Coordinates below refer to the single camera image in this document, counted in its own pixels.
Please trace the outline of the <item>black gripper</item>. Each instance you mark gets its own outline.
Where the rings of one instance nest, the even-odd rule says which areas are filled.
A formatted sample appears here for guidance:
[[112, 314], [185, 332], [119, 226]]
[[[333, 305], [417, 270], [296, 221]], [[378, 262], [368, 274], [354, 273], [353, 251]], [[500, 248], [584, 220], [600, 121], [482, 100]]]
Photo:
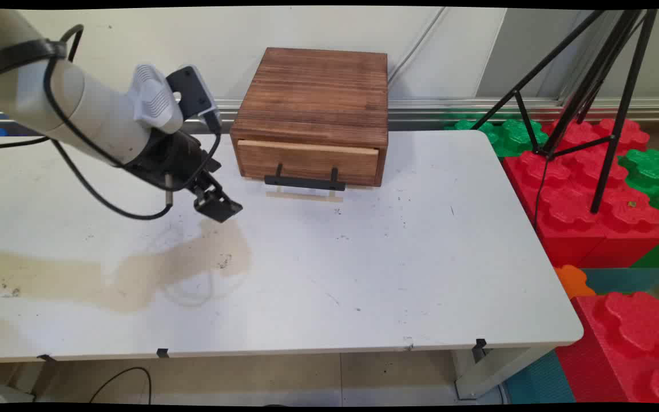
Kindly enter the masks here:
[[221, 167], [213, 159], [217, 143], [214, 141], [206, 151], [188, 133], [179, 130], [167, 135], [155, 130], [141, 153], [128, 162], [126, 170], [162, 189], [194, 191], [194, 209], [222, 223], [243, 211], [243, 206], [230, 199], [212, 175]]

